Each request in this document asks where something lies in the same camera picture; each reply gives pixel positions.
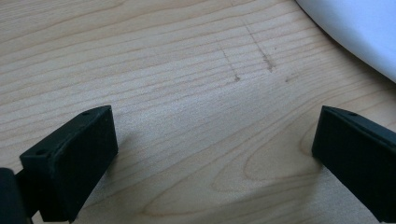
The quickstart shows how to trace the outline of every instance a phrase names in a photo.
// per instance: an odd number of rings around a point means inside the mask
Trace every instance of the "wood grain pattern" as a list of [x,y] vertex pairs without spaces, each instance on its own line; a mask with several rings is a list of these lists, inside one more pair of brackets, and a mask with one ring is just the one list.
[[0,166],[113,106],[76,223],[376,223],[310,148],[322,105],[396,130],[395,93],[291,0],[0,1]]

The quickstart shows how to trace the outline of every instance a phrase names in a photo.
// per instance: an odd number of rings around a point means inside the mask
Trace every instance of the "white paper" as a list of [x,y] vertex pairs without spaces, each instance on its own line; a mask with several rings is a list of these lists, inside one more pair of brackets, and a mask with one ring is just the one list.
[[396,0],[297,0],[332,38],[396,82]]

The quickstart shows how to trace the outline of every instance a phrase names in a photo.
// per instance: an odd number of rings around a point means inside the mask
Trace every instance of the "wooden table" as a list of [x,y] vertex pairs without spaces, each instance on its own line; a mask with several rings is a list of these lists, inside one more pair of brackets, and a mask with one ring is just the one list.
[[322,105],[396,130],[395,85],[295,1],[1,1],[0,92],[14,172],[113,106],[120,154],[76,224],[376,223],[310,148]]

